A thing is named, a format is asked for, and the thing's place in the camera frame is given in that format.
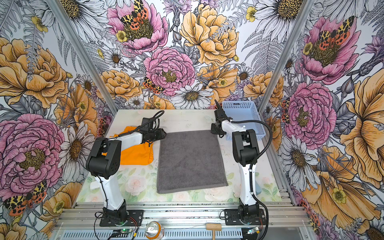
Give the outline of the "orange drawstring shorts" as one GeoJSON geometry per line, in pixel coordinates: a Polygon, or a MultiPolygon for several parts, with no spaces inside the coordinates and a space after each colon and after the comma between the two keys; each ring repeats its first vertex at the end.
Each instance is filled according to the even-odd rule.
{"type": "Polygon", "coordinates": [[[120,165],[142,165],[146,166],[153,162],[154,152],[153,147],[149,143],[143,142],[144,137],[142,137],[139,145],[135,145],[123,150],[122,141],[122,151],[120,157],[120,165]]]}

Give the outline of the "grey garment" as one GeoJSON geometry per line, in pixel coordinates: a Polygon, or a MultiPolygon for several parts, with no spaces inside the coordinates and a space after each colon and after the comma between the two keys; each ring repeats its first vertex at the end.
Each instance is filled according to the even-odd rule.
{"type": "Polygon", "coordinates": [[[158,194],[227,185],[219,140],[209,130],[169,133],[160,141],[158,194]]]}

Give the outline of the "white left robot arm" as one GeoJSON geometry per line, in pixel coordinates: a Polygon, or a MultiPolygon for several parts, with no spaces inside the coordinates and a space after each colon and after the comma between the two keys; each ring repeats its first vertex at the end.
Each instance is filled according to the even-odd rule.
{"type": "Polygon", "coordinates": [[[159,111],[157,116],[143,118],[140,126],[127,133],[121,133],[111,138],[100,137],[95,140],[86,161],[86,170],[99,181],[100,189],[104,194],[104,218],[119,223],[128,219],[126,201],[116,178],[122,151],[164,139],[167,133],[160,128],[159,120],[163,113],[164,111],[159,111]]]}

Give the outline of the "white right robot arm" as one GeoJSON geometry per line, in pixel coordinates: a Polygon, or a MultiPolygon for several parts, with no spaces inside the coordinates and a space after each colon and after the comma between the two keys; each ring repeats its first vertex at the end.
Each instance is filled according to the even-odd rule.
{"type": "Polygon", "coordinates": [[[243,123],[261,123],[258,120],[233,121],[217,104],[215,122],[211,125],[211,133],[221,138],[232,135],[233,157],[240,168],[241,194],[238,207],[239,221],[245,225],[252,223],[260,215],[260,204],[257,200],[253,165],[260,156],[256,132],[243,123]]]}

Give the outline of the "light blue perforated laundry basket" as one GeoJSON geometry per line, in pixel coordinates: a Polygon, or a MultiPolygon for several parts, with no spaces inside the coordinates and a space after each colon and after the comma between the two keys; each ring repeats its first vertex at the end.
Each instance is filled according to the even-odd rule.
{"type": "MultiPolygon", "coordinates": [[[[253,101],[223,101],[222,108],[226,115],[232,118],[235,122],[246,120],[261,120],[257,107],[253,101]]],[[[266,135],[264,126],[262,124],[244,123],[239,125],[245,126],[246,129],[253,129],[256,132],[258,140],[262,140],[266,135]]]]}

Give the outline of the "orange rimmed tape roll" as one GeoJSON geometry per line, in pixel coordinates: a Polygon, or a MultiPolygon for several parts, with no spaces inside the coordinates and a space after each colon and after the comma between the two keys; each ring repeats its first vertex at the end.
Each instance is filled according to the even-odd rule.
{"type": "Polygon", "coordinates": [[[152,221],[146,225],[145,237],[148,240],[161,240],[164,237],[164,234],[165,229],[159,222],[152,221]]]}

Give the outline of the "small wooden mallet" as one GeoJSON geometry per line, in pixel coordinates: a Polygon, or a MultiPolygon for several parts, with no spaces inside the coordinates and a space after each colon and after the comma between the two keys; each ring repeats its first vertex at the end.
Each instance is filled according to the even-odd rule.
{"type": "Polygon", "coordinates": [[[206,223],[206,230],[212,232],[212,240],[216,239],[216,232],[222,230],[222,224],[219,223],[206,223]]]}

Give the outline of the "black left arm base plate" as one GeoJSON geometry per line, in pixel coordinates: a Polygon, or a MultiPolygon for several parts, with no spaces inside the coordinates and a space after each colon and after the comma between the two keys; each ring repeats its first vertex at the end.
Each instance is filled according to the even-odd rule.
{"type": "Polygon", "coordinates": [[[110,211],[103,214],[100,227],[140,227],[142,225],[143,210],[110,211]]]}

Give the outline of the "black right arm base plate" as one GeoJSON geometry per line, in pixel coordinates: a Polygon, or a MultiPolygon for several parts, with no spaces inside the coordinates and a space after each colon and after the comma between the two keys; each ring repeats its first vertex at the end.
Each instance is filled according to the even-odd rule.
{"type": "Polygon", "coordinates": [[[241,216],[238,209],[225,209],[224,218],[227,226],[265,226],[267,224],[266,215],[263,209],[259,210],[258,215],[241,216]]]}

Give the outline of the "aluminium front rail frame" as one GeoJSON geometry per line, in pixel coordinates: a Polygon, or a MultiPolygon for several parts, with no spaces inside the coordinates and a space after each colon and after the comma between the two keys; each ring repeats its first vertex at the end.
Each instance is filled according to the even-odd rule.
{"type": "Polygon", "coordinates": [[[206,223],[222,224],[217,240],[255,240],[267,231],[267,240],[314,240],[315,233],[302,207],[288,203],[267,203],[269,219],[265,226],[227,226],[225,209],[237,209],[235,203],[138,203],[128,204],[127,210],[143,210],[140,227],[100,227],[97,211],[100,204],[80,204],[64,210],[54,227],[52,240],[106,240],[119,233],[118,240],[144,240],[146,225],[157,221],[165,229],[164,240],[193,240],[212,238],[206,223]]]}

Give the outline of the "aluminium frame corner post right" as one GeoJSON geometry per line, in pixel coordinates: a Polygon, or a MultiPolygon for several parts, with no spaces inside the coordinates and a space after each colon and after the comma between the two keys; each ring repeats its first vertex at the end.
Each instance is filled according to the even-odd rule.
{"type": "Polygon", "coordinates": [[[271,80],[269,85],[266,88],[266,92],[264,93],[263,97],[261,98],[261,102],[258,106],[258,111],[262,112],[269,102],[272,93],[275,89],[275,87],[278,84],[279,78],[281,76],[281,73],[283,71],[284,65],[287,62],[291,50],[293,49],[295,43],[297,42],[298,36],[302,29],[304,28],[306,24],[306,20],[310,15],[310,12],[312,10],[312,7],[314,5],[314,1],[304,1],[301,7],[301,10],[299,11],[298,17],[296,19],[296,22],[293,25],[293,29],[290,32],[286,44],[283,48],[283,51],[279,57],[279,60],[277,62],[277,65],[273,71],[273,74],[271,76],[271,80]]]}

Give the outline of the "aluminium frame corner post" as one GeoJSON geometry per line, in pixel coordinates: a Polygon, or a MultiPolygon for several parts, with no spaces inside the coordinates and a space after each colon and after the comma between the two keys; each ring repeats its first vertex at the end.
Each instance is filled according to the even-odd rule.
{"type": "Polygon", "coordinates": [[[74,49],[77,51],[82,63],[85,65],[88,73],[93,78],[98,90],[100,91],[102,97],[105,100],[105,103],[108,105],[109,109],[112,112],[112,115],[115,116],[118,113],[118,107],[115,104],[113,98],[111,97],[107,87],[105,86],[99,72],[96,69],[96,66],[92,62],[85,46],[82,43],[81,38],[79,37],[75,27],[71,23],[71,20],[67,16],[67,13],[62,6],[60,1],[48,1],[49,8],[55,15],[59,25],[62,27],[65,35],[70,39],[74,49]]]}
{"type": "Polygon", "coordinates": [[[266,92],[264,93],[263,97],[261,98],[261,102],[258,106],[258,111],[262,112],[269,102],[272,93],[275,89],[275,87],[278,84],[279,78],[281,76],[281,73],[283,71],[284,65],[287,62],[291,50],[293,49],[295,43],[297,42],[298,36],[302,29],[304,28],[306,24],[306,20],[310,15],[310,12],[312,10],[312,7],[314,5],[314,1],[304,1],[301,7],[301,10],[299,11],[298,17],[296,19],[296,22],[293,25],[293,29],[290,32],[286,44],[283,48],[283,51],[279,57],[279,60],[277,62],[277,65],[273,71],[273,74],[271,76],[271,80],[269,85],[266,88],[266,92]]]}

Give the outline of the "aluminium frame corner post left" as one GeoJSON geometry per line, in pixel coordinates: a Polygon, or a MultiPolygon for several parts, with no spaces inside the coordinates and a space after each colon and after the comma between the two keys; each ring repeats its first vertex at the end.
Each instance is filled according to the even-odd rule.
{"type": "Polygon", "coordinates": [[[71,23],[71,20],[67,16],[67,13],[62,6],[60,1],[48,1],[49,8],[55,15],[59,25],[62,27],[65,35],[70,39],[74,49],[77,51],[82,63],[85,65],[88,73],[93,78],[98,90],[100,91],[102,97],[105,100],[105,103],[108,105],[109,109],[112,112],[112,115],[115,116],[118,113],[118,107],[115,104],[113,98],[111,97],[107,87],[105,86],[99,72],[96,69],[96,66],[92,62],[85,46],[82,43],[81,38],[79,37],[75,27],[71,23]]]}

